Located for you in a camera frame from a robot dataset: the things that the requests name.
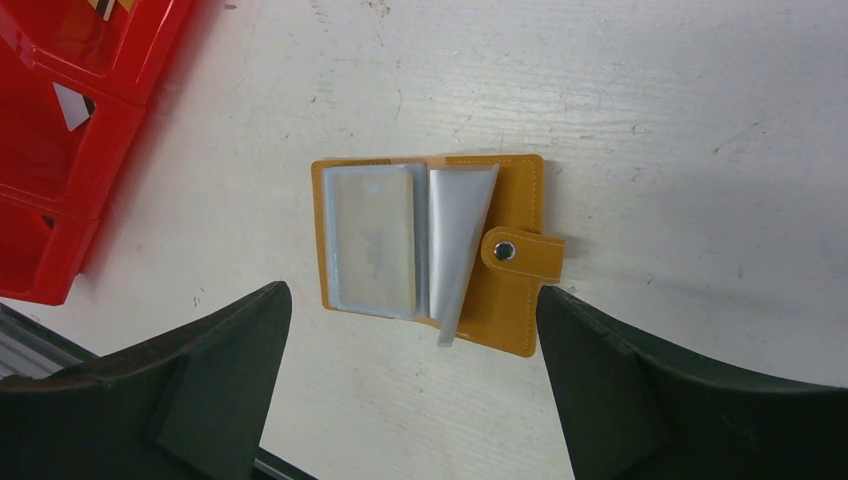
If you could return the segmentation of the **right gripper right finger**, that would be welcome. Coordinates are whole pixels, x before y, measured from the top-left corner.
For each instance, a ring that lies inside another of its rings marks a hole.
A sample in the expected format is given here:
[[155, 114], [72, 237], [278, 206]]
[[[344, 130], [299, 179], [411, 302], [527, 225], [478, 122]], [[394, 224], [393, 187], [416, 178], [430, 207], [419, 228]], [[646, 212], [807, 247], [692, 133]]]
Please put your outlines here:
[[538, 335], [578, 479], [843, 479], [847, 391], [737, 367], [556, 287]]

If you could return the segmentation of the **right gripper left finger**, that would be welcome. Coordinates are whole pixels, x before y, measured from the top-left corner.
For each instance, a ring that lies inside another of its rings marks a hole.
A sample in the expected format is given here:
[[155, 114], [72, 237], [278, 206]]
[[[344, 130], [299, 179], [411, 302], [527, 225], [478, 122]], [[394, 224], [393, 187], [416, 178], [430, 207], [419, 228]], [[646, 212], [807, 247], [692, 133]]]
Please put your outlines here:
[[5, 479], [248, 479], [289, 335], [272, 282], [44, 378], [1, 383]]

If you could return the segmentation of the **yellow leather card holder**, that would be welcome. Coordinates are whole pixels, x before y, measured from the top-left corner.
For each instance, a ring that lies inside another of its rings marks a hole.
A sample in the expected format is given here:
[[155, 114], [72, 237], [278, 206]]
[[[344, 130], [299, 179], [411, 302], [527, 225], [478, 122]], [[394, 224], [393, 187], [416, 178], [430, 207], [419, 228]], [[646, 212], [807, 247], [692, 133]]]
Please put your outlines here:
[[537, 297], [565, 254], [543, 232], [541, 156], [319, 160], [311, 175], [326, 309], [533, 355]]

